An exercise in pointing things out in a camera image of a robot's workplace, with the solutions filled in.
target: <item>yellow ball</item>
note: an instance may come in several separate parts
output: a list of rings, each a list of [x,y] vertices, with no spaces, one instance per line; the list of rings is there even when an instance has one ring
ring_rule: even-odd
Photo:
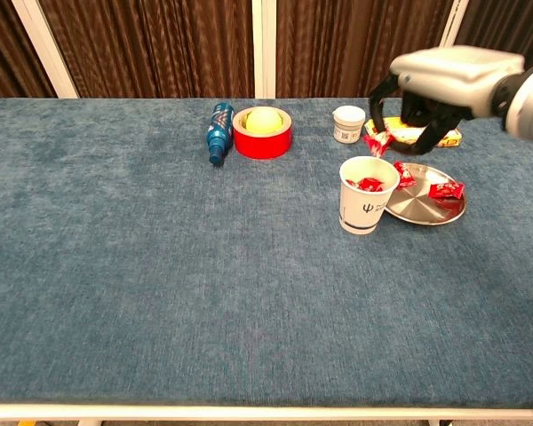
[[[282,118],[273,108],[259,106],[247,115],[245,127],[251,133],[265,135],[279,130],[282,127]]]

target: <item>tape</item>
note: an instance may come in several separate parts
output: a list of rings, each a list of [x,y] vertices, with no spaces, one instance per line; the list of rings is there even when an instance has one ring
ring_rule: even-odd
[[[247,108],[238,112],[233,119],[233,131],[235,134],[235,148],[241,155],[258,160],[276,158],[290,149],[292,119],[282,111],[274,108],[277,114],[282,118],[282,127],[266,135],[257,135],[250,133],[245,129],[247,116],[255,109]]]

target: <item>yellow box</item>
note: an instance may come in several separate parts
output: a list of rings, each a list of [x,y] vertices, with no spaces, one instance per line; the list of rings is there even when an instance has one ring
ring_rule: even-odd
[[[393,134],[393,136],[399,141],[405,144],[414,144],[417,142],[418,137],[425,129],[424,127],[410,127],[401,121],[401,117],[385,117],[383,119],[385,127]],[[373,120],[368,120],[365,123],[365,131],[370,136],[377,134],[377,129],[373,126]],[[462,133],[460,130],[454,129],[449,131],[436,146],[451,147],[459,146],[462,141]]]

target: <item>red candy wrapper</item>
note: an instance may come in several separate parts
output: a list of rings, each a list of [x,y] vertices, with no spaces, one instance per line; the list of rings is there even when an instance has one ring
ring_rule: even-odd
[[[373,177],[365,177],[359,182],[354,182],[351,179],[346,179],[346,182],[354,188],[361,189],[369,193],[383,191],[383,182]]]
[[[415,178],[407,170],[407,166],[403,162],[396,162],[394,167],[401,175],[401,180],[399,181],[399,188],[406,188],[407,186],[413,186],[417,184]]]
[[[430,198],[462,198],[465,185],[461,182],[449,182],[448,184],[430,185],[428,196]]]
[[[385,150],[391,144],[391,142],[394,141],[394,136],[388,131],[382,131],[374,137],[365,135],[363,136],[363,140],[370,148],[371,155],[379,158],[385,153]]]

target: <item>silver tray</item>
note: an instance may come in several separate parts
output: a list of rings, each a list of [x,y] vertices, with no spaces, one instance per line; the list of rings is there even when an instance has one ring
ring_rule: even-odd
[[[465,193],[460,200],[433,200],[428,198],[432,184],[454,182],[454,179],[432,167],[405,162],[417,184],[395,189],[385,210],[406,222],[418,225],[443,225],[461,217],[467,204]]]

